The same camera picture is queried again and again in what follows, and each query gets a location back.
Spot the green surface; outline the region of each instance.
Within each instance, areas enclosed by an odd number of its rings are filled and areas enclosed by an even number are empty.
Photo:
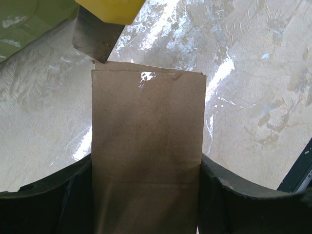
[[[0,62],[78,11],[74,0],[0,0],[0,6]]]

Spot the folded paper bag top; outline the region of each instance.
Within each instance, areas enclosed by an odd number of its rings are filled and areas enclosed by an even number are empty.
[[[92,79],[95,233],[195,234],[206,77],[109,62]]]

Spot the white floor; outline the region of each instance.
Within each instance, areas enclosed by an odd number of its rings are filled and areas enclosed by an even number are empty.
[[[147,0],[110,60],[207,75],[203,152],[276,189],[312,136],[312,2]],[[0,63],[0,191],[90,152],[91,58],[66,22]]]

